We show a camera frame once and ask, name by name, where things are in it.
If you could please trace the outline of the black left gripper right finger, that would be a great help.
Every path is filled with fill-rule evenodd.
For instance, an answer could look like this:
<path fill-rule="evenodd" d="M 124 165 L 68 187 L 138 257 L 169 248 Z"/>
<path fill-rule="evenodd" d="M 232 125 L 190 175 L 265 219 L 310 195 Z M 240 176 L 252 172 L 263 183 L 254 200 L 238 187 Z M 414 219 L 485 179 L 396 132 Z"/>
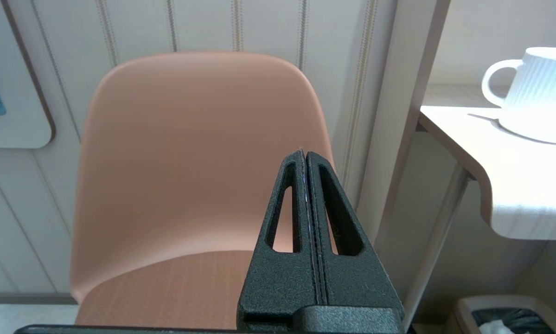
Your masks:
<path fill-rule="evenodd" d="M 310 229 L 320 271 L 320 303 L 402 312 L 403 305 L 390 277 L 329 161 L 316 152 L 309 152 L 307 173 Z"/>

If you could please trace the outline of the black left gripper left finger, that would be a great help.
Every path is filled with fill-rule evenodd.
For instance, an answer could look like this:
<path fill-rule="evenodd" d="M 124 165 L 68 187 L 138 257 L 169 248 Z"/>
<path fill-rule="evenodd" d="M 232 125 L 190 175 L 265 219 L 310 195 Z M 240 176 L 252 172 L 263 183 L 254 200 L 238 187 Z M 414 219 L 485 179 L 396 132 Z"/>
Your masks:
<path fill-rule="evenodd" d="M 278 252 L 273 246 L 288 189 L 293 252 Z M 282 161 L 276 176 L 237 304 L 239 326 L 292 326 L 299 309 L 320 303 L 311 204 L 306 158 L 298 150 Z"/>

